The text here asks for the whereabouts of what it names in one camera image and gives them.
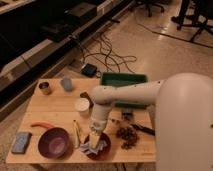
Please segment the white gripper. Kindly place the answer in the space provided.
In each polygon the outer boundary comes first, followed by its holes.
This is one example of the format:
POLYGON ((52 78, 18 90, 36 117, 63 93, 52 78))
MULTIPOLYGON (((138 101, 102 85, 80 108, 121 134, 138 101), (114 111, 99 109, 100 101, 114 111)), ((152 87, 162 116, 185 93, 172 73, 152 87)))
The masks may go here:
POLYGON ((90 124, 89 147, 95 149, 98 146, 102 132, 106 128, 105 123, 92 122, 90 124))

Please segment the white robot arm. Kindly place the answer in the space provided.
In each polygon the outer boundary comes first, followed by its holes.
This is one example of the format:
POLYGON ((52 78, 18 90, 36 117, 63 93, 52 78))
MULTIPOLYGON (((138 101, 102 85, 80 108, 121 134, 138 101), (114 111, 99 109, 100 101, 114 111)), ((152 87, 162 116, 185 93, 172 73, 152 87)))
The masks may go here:
POLYGON ((213 79, 180 73, 122 87, 98 85, 90 129, 100 134, 117 101, 155 107, 156 171, 213 171, 213 79))

